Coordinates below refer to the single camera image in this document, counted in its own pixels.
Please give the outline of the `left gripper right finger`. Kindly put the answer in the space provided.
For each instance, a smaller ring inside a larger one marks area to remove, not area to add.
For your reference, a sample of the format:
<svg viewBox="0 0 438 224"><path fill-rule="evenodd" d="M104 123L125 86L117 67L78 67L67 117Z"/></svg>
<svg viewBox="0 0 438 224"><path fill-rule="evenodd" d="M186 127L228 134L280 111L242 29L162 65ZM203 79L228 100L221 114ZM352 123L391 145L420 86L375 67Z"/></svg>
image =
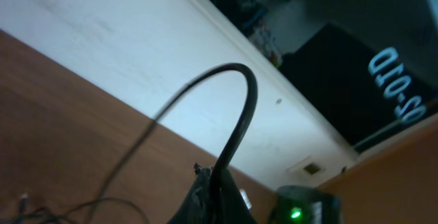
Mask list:
<svg viewBox="0 0 438 224"><path fill-rule="evenodd" d="M220 174L217 217L219 224L257 224L229 169Z"/></svg>

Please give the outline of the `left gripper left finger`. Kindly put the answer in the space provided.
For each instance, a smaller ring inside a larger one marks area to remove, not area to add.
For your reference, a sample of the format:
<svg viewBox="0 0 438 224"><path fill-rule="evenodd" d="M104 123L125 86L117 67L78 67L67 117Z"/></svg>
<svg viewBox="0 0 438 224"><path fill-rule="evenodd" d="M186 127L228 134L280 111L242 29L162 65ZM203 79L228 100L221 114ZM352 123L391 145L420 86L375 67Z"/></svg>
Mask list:
<svg viewBox="0 0 438 224"><path fill-rule="evenodd" d="M168 224L209 224L212 219L210 177L212 167L194 165L195 180Z"/></svg>

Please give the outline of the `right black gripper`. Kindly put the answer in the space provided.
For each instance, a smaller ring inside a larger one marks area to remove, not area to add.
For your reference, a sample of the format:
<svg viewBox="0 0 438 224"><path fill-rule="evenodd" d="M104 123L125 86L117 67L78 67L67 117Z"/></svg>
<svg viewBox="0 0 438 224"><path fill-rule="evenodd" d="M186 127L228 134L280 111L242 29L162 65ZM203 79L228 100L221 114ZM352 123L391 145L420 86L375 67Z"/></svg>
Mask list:
<svg viewBox="0 0 438 224"><path fill-rule="evenodd" d="M341 201L332 194L307 186L281 186L268 223L342 224Z"/></svg>

